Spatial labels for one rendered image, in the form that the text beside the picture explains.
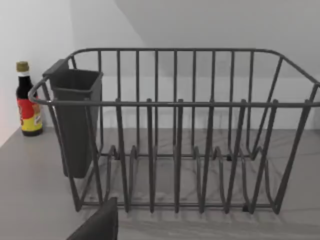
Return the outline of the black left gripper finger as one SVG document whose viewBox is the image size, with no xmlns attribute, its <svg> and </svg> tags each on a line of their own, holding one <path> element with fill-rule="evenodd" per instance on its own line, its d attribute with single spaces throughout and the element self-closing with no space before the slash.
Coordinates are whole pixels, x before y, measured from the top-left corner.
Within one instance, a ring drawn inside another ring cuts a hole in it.
<svg viewBox="0 0 320 240">
<path fill-rule="evenodd" d="M 118 199 L 104 202 L 65 240 L 118 240 Z"/>
</svg>

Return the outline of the grey cutlery holder cup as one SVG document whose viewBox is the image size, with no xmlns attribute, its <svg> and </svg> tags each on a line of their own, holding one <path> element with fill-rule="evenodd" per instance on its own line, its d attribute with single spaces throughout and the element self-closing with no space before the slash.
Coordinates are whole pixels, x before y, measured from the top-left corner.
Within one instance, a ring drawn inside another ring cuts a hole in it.
<svg viewBox="0 0 320 240">
<path fill-rule="evenodd" d="M 99 71 L 70 69 L 64 59 L 47 69 L 50 87 L 58 101 L 100 101 L 103 74 Z M 62 127 L 64 150 L 73 178 L 83 179 L 91 164 L 88 125 L 85 107 L 57 105 L 57 122 Z"/>
</svg>

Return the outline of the dark sauce bottle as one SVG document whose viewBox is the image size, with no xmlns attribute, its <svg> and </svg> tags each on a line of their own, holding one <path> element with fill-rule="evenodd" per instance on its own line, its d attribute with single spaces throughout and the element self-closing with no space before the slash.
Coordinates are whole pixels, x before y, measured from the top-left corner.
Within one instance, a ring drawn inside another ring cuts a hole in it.
<svg viewBox="0 0 320 240">
<path fill-rule="evenodd" d="M 43 133 L 43 123 L 40 106 L 29 100 L 29 91 L 34 86 L 29 70 L 27 61 L 18 61 L 16 63 L 18 87 L 15 95 L 22 134 L 26 137 L 35 137 Z"/>
</svg>

